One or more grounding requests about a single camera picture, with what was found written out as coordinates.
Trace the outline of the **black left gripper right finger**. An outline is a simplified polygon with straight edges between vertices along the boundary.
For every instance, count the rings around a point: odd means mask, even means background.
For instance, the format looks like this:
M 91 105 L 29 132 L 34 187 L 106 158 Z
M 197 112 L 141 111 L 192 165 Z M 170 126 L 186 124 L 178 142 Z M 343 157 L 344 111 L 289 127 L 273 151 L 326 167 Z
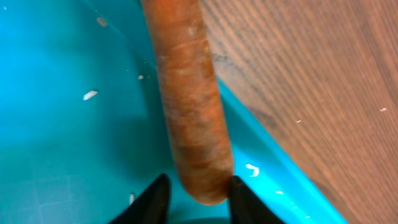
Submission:
M 231 224 L 285 224 L 238 176 L 229 180 Z

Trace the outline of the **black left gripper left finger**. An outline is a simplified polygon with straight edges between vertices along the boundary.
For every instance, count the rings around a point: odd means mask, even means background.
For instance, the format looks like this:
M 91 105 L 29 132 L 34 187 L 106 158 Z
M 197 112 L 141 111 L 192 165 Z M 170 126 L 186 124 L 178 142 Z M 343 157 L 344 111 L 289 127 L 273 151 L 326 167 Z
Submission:
M 132 204 L 109 224 L 166 224 L 171 196 L 170 178 L 160 174 Z

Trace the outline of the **orange carrot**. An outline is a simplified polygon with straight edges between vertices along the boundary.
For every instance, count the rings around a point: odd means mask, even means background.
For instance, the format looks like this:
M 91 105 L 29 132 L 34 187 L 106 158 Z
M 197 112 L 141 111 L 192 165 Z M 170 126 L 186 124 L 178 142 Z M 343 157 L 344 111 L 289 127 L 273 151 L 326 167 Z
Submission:
M 199 0 L 143 0 L 177 174 L 203 205 L 227 198 L 234 161 Z

